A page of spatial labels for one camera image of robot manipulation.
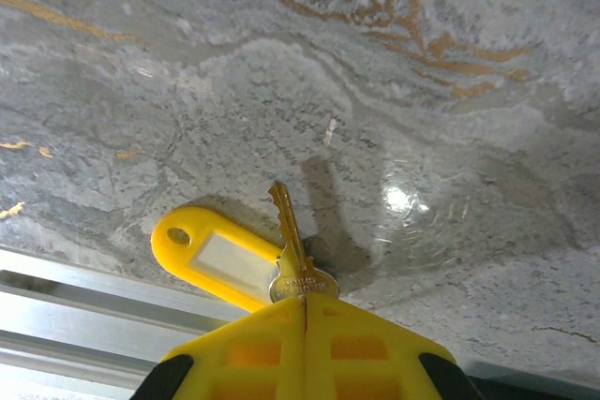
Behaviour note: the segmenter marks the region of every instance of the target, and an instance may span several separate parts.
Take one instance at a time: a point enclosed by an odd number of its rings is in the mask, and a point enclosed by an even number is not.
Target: gray marble surface
[[[182,287],[198,201],[458,355],[600,384],[600,0],[0,0],[0,243]]]

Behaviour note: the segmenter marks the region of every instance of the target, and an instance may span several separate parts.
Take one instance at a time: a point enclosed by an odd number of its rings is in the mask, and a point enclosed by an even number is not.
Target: key
[[[336,279],[314,267],[312,258],[308,258],[305,253],[288,188],[281,182],[275,182],[269,189],[269,194],[279,209],[279,228],[285,241],[277,260],[279,274],[269,286],[271,300],[277,302],[307,292],[323,292],[338,297],[339,285]]]

